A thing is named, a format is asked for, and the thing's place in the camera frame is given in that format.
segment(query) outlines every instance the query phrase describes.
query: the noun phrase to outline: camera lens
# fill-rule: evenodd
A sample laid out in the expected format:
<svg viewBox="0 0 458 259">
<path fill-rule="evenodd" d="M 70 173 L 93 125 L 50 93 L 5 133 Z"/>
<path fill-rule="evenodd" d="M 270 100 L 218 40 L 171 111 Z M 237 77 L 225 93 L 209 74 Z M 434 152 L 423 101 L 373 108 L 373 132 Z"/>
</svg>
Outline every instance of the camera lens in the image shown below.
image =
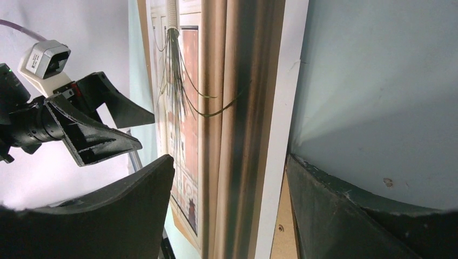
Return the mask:
<svg viewBox="0 0 458 259">
<path fill-rule="evenodd" d="M 57 70 L 59 68 L 59 62 L 53 62 L 49 64 L 48 69 L 50 70 Z"/>
</svg>

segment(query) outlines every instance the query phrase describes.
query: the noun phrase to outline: thin wire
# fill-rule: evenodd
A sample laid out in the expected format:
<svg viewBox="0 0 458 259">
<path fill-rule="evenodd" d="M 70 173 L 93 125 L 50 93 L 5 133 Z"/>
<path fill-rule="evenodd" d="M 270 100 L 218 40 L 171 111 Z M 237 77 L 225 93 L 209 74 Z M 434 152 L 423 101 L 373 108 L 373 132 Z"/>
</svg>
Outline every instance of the thin wire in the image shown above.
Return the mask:
<svg viewBox="0 0 458 259">
<path fill-rule="evenodd" d="M 34 32 L 34 31 L 31 31 L 31 30 L 29 30 L 29 29 L 27 29 L 25 27 L 22 27 L 22 26 L 20 26 L 20 25 L 18 25 L 16 23 L 12 23 L 10 21 L 7 21 L 7 20 L 0 19 L 0 25 L 4 25 L 6 27 L 10 27 L 10 28 L 13 28 L 15 30 L 18 30 L 18 31 L 22 32 L 23 34 L 25 34 L 25 35 L 27 35 L 27 36 L 29 36 L 29 37 L 31 37 L 31 38 L 39 41 L 39 42 L 43 42 L 43 41 L 46 40 L 46 38 L 41 36 L 40 34 Z"/>
<path fill-rule="evenodd" d="M 176 114 L 176 117 L 181 118 L 182 109 L 184 112 L 184 117 L 186 117 L 188 113 L 188 108 L 190 108 L 191 114 L 193 115 L 194 118 L 196 118 L 194 115 L 194 112 L 196 112 L 198 115 L 203 116 L 205 118 L 213 117 L 213 116 L 216 116 L 222 113 L 223 111 L 231 107 L 239 99 L 239 97 L 243 94 L 244 90 L 247 89 L 250 84 L 242 88 L 238 92 L 237 96 L 234 99 L 232 99 L 232 101 L 229 104 L 227 104 L 226 106 L 224 106 L 222 109 L 214 113 L 210 113 L 210 114 L 199 112 L 197 108 L 189 100 L 189 97 L 185 90 L 183 72 L 185 72 L 189 78 L 190 76 L 186 69 L 186 65 L 184 64 L 183 56 L 181 55 L 181 50 L 178 44 L 178 36 L 179 36 L 179 32 L 177 29 L 168 29 L 166 33 L 166 43 L 162 50 L 159 49 L 159 46 L 157 45 L 157 42 L 156 42 L 156 47 L 158 48 L 159 51 L 165 50 L 166 59 L 168 59 L 169 61 L 168 64 L 164 66 L 163 79 L 165 77 L 166 81 L 165 82 L 163 81 L 164 84 L 160 88 L 160 95 L 164 94 L 167 91 L 167 94 L 170 97 L 170 101 L 172 104 L 172 113 Z M 190 82 L 193 88 L 196 90 L 196 92 L 200 96 L 204 98 L 216 98 L 213 96 L 207 96 L 207 95 L 200 93 L 198 89 L 196 88 L 196 86 L 194 85 L 194 83 L 192 82 L 191 78 L 190 78 Z"/>
</svg>

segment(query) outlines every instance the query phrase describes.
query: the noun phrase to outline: light blue wall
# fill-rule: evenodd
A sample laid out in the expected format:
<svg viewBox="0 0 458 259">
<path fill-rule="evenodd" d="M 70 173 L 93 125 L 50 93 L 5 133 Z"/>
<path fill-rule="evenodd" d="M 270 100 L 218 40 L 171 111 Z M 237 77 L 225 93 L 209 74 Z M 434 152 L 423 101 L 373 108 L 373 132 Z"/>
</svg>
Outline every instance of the light blue wall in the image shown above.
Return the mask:
<svg viewBox="0 0 458 259">
<path fill-rule="evenodd" d="M 129 0 L 130 99 L 150 112 L 154 112 L 145 60 L 137 1 Z M 133 127 L 131 133 L 143 145 L 143 149 L 138 151 L 143 165 L 147 165 L 158 158 L 156 126 L 154 124 Z"/>
<path fill-rule="evenodd" d="M 384 197 L 458 207 L 458 3 L 310 0 L 308 10 L 292 153 Z"/>
</svg>

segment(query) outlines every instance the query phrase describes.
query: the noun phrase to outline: wooden panel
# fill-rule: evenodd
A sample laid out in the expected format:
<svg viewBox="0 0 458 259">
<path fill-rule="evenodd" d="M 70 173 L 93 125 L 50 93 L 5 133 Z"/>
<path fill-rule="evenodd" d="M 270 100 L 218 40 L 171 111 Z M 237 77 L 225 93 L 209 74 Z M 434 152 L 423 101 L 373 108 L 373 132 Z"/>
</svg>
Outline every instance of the wooden panel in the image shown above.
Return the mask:
<svg viewBox="0 0 458 259">
<path fill-rule="evenodd" d="M 289 194 L 288 178 L 283 174 L 277 223 L 273 236 L 271 259 L 297 259 L 299 256 L 298 239 L 294 211 Z"/>
<path fill-rule="evenodd" d="M 138 14 L 140 16 L 140 27 L 142 30 L 143 49 L 145 50 L 146 71 L 148 73 L 148 80 L 150 83 L 150 90 L 152 92 L 152 79 L 151 79 L 151 60 L 150 60 L 150 40 L 148 38 L 148 23 L 149 16 L 146 12 L 146 1 L 137 0 Z"/>
</svg>

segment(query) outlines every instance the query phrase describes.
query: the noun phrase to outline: white wall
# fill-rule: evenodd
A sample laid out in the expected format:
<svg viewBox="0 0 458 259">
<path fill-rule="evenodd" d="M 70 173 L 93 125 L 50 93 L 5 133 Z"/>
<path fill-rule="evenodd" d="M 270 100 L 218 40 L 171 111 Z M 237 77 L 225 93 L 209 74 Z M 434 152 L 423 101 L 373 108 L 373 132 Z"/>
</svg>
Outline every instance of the white wall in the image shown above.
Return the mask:
<svg viewBox="0 0 458 259">
<path fill-rule="evenodd" d="M 114 86 L 129 96 L 127 2 L 2 1 L 0 18 L 34 30 L 72 50 L 65 72 L 73 80 L 104 71 Z M 34 44 L 0 26 L 0 63 L 16 70 L 20 57 Z M 38 91 L 16 74 L 33 95 Z M 114 126 L 107 110 L 102 120 Z M 93 166 L 78 167 L 62 142 L 44 144 L 34 155 L 12 148 L 16 159 L 0 163 L 0 203 L 9 207 L 39 207 L 105 186 L 127 175 L 127 155 Z"/>
<path fill-rule="evenodd" d="M 308 12 L 292 153 L 393 200 L 458 207 L 456 1 L 311 0 Z"/>
</svg>

